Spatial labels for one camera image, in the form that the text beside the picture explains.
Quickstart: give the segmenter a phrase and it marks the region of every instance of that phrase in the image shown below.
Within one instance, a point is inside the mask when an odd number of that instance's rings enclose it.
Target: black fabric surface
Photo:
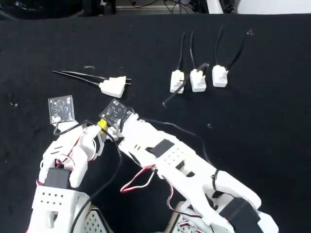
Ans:
[[[214,66],[218,29],[226,24],[219,61],[227,65],[243,34],[252,29],[227,88],[184,94],[168,103],[179,40],[187,32],[184,70],[191,71],[189,35],[194,31],[197,66]],[[282,233],[310,229],[311,16],[143,16],[0,22],[0,219],[1,232],[25,232],[43,152],[53,140],[47,99],[73,95],[78,121],[98,120],[111,101],[87,83],[50,70],[74,70],[116,77],[132,85],[122,97],[141,117],[178,124],[202,136],[211,161],[253,189]],[[84,66],[95,66],[85,70]],[[195,138],[171,127],[202,155]],[[117,166],[115,148],[90,163],[80,190],[92,194]],[[94,201],[116,233],[164,230],[171,211],[168,185],[120,194],[139,168],[124,158],[116,180]],[[144,182],[146,174],[139,182]]]

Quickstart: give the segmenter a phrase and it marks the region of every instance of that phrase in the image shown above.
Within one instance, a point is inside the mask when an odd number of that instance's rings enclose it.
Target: black cable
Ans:
[[[168,103],[168,101],[170,101],[185,85],[186,85],[186,82],[184,80],[183,83],[170,96],[168,96],[167,99],[165,99],[162,102],[162,105],[166,107],[166,104]]]
[[[14,17],[14,16],[4,12],[2,9],[0,9],[0,19],[1,19],[1,17],[3,19],[18,20],[18,18],[16,18],[16,17]]]
[[[141,8],[141,7],[153,5],[153,4],[155,4],[155,3],[156,3],[157,1],[159,1],[159,0],[154,0],[154,1],[152,1],[151,3],[148,3],[148,4],[146,4],[146,5],[140,5],[140,6],[135,6],[132,0],[129,0],[129,1],[130,1],[131,5],[132,5],[133,7],[135,7],[135,8]]]
[[[127,114],[127,112],[128,112],[129,110],[131,110],[133,113],[135,113],[135,111],[134,111],[134,109],[133,109],[132,107],[127,107],[127,108],[125,109],[125,112],[124,112],[124,114],[122,115],[122,117],[121,117],[121,119],[120,119],[120,127],[119,127],[120,133],[122,133],[122,131],[123,131],[125,116],[126,116],[126,114]]]
[[[182,65],[182,61],[183,61],[183,45],[184,45],[184,40],[185,40],[185,33],[183,33],[182,36],[181,36],[179,60],[178,60],[177,70],[181,69],[181,65]]]
[[[91,122],[91,121],[89,121],[89,120],[84,120],[84,121],[82,121],[81,123],[79,123],[79,124],[77,124],[77,125],[74,125],[74,126],[72,126],[71,128],[69,128],[69,129],[67,129],[67,130],[65,130],[65,131],[56,133],[56,130],[54,130],[54,133],[53,133],[53,134],[54,134],[55,136],[60,136],[60,135],[63,135],[63,134],[65,134],[65,133],[68,133],[69,131],[71,131],[71,130],[73,130],[73,129],[75,129],[75,128],[78,128],[79,126],[84,125],[84,124],[94,125],[93,122]]]
[[[169,10],[169,12],[170,12],[171,14],[173,14],[173,10],[174,10],[174,9],[171,10],[171,9],[169,8],[169,6],[166,4],[166,1],[167,1],[167,0],[163,0],[164,5],[165,5],[166,8]]]
[[[202,13],[202,5],[201,5],[201,0],[199,0],[199,10],[200,10],[200,13]]]
[[[110,183],[115,179],[119,169],[121,168],[121,165],[122,165],[122,152],[120,151],[119,149],[119,146],[117,144],[117,141],[112,137],[112,135],[110,135],[106,130],[102,129],[102,131],[108,135],[111,140],[113,141],[113,143],[115,144],[116,148],[117,148],[117,151],[118,151],[118,154],[119,154],[119,163],[118,163],[118,166],[117,166],[117,169],[115,171],[115,173],[113,174],[113,176],[106,182],[104,183],[93,195],[90,196],[90,198],[84,203],[84,205],[81,207],[80,211],[78,212],[77,216],[75,217],[73,223],[72,223],[72,226],[71,226],[71,230],[70,230],[70,233],[73,233],[74,231],[74,227],[75,225],[77,224],[78,222],[78,219],[79,217],[81,216],[83,210],[86,208],[86,206],[98,195],[100,194],[108,185],[110,185]]]
[[[187,14],[189,14],[189,11],[187,11],[187,9],[184,7],[184,6],[188,6],[187,4],[182,4],[180,1],[179,2],[176,2],[173,0],[171,0],[171,1],[176,3],[179,7],[183,8],[187,12]]]
[[[197,72],[202,71],[203,74],[205,74],[205,70],[207,70],[207,68],[209,67],[209,64],[207,62],[203,63],[202,65],[199,66],[199,68],[197,68]]]
[[[193,57],[193,31],[191,32],[191,35],[190,35],[190,56],[191,56],[193,69],[195,69],[195,62],[194,62],[194,57]]]
[[[215,62],[216,62],[216,65],[218,65],[218,59],[217,59],[217,49],[218,49],[218,44],[219,44],[219,41],[222,37],[222,34],[223,34],[223,30],[224,30],[224,26],[222,25],[219,29],[219,32],[218,32],[218,36],[217,36],[217,40],[216,40],[216,43],[215,43],[215,49],[214,49],[214,56],[215,56]]]
[[[203,155],[204,155],[204,157],[205,157],[205,160],[206,160],[209,164],[213,165],[213,164],[211,163],[209,157],[207,156],[204,140],[203,140],[200,136],[196,135],[196,134],[193,133],[193,132],[190,132],[190,131],[188,131],[188,130],[185,130],[185,129],[179,127],[178,125],[175,125],[175,124],[170,123],[170,122],[164,122],[164,121],[153,120],[153,119],[147,119],[147,118],[140,118],[140,119],[142,119],[142,120],[144,120],[144,121],[151,122],[151,123],[161,124],[161,125],[171,125],[171,126],[177,128],[177,129],[179,129],[180,131],[184,132],[184,133],[188,133],[188,134],[190,134],[191,136],[196,137],[196,138],[199,139],[199,140],[201,141],[201,143],[202,143],[202,151],[203,151]]]
[[[248,35],[252,35],[252,30],[249,30],[243,37],[243,40],[241,42],[241,45],[239,47],[239,50],[238,50],[238,53],[237,55],[235,55],[235,57],[233,58],[232,62],[228,65],[227,67],[227,70],[229,70],[233,64],[238,60],[238,58],[240,57],[240,55],[242,54],[242,51],[243,51],[243,48],[244,48],[244,44],[245,44],[245,41],[246,41],[246,38]]]
[[[55,70],[51,70],[53,73],[56,73],[56,74],[61,74],[61,75],[64,75],[64,76],[68,76],[68,77],[72,77],[72,78],[75,78],[75,79],[80,79],[82,81],[85,81],[85,82],[88,82],[90,84],[93,84],[93,85],[96,85],[96,86],[99,86],[99,83],[94,83],[90,80],[87,80],[87,79],[84,79],[84,78],[81,78],[79,76],[75,76],[75,75],[71,75],[71,74],[67,74],[67,73],[63,73],[63,72],[59,72],[59,71],[55,71]]]

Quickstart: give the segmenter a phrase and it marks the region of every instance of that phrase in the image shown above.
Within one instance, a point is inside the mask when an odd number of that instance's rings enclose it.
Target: robotic hand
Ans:
[[[125,113],[120,118],[122,109]],[[174,187],[186,198],[179,211],[200,232],[278,233],[273,219],[258,210],[261,200],[255,192],[207,163],[175,136],[158,131],[117,100],[101,117],[112,125],[108,130],[122,138],[119,149],[123,153],[141,167],[156,167],[159,177],[170,184],[171,196]]]
[[[55,127],[61,133],[43,154],[27,233],[70,232],[74,217],[89,199],[87,194],[71,188],[79,187],[87,163],[100,156],[104,149],[106,135],[101,130],[106,124],[103,120],[86,128],[76,121],[57,123]],[[98,138],[99,149],[94,138]],[[75,233],[83,232],[89,207],[90,203],[80,215]]]

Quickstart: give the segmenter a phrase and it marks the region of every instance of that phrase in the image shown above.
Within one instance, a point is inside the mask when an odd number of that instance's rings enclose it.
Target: white power plug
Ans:
[[[227,79],[228,71],[225,67],[215,65],[212,70],[212,79],[214,87],[226,87],[228,83]]]
[[[109,80],[104,80],[102,83],[99,83],[99,88],[106,95],[121,98],[125,85],[126,76],[121,76],[117,78],[109,78]]]
[[[170,87],[170,92],[174,93],[180,85],[183,84],[185,80],[185,75],[184,72],[180,70],[175,70],[172,72],[172,77],[171,77],[171,87]],[[184,92],[184,88],[181,88],[178,93],[181,94]]]
[[[190,81],[193,92],[203,92],[206,90],[205,75],[203,71],[194,69],[190,73]]]

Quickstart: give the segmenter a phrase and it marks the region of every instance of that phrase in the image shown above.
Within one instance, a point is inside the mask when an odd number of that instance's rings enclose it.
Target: yellow tape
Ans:
[[[107,129],[107,121],[105,121],[104,119],[101,119],[99,122],[97,122],[97,124],[104,130]]]

